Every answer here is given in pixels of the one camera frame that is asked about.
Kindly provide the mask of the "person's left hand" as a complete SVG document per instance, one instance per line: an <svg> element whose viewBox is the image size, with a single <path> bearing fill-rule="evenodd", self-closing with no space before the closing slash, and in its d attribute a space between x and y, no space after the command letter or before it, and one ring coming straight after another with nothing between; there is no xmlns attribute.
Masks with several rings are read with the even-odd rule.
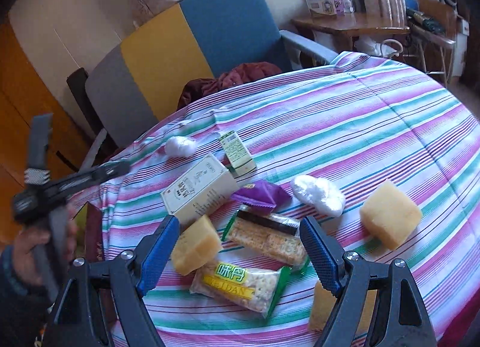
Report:
<svg viewBox="0 0 480 347"><path fill-rule="evenodd" d="M77 224L70 218L66 229L64 241L64 260L72 262L77 248ZM13 241L12 264L19 279L25 284L35 287L43 285L41 274L35 264L33 249L38 245L44 245L50 240L47 230L32 226L24 229Z"/></svg>

